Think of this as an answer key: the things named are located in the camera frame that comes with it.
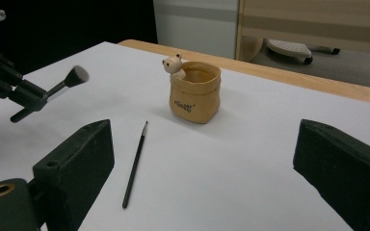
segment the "white object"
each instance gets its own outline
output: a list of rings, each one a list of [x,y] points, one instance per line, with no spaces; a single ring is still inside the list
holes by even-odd
[[[305,58],[306,60],[304,63],[311,64],[311,51],[307,48],[305,44],[273,39],[268,39],[266,44],[270,49],[281,55],[296,58]]]

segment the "tan ceramic pot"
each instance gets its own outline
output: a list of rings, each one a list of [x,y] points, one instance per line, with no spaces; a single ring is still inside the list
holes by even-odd
[[[221,70],[211,64],[187,62],[186,77],[171,78],[171,111],[195,123],[207,123],[218,111]]]

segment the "wooden table edge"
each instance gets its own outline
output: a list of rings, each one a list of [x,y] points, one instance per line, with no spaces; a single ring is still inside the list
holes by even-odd
[[[187,61],[198,61],[216,65],[220,68],[257,76],[273,81],[278,81],[284,84],[289,84],[305,89],[318,90],[321,92],[331,93],[335,95],[344,96],[360,101],[370,103],[370,88],[339,82],[335,80],[320,78],[311,75],[305,75],[292,71],[276,69],[268,66],[250,64],[246,62],[231,60],[227,58],[206,55],[199,52],[154,44],[134,39],[127,39],[119,45],[143,50],[151,53],[156,53],[165,56],[172,56],[176,53],[182,54],[182,59]]]

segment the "wall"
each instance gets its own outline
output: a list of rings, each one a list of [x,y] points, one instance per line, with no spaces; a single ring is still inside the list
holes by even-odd
[[[238,0],[154,0],[162,45],[234,59]]]

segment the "brush bristles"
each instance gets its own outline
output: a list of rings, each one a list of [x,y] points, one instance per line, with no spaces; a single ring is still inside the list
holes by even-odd
[[[89,73],[80,65],[76,65],[65,78],[65,85],[69,88],[89,81]]]

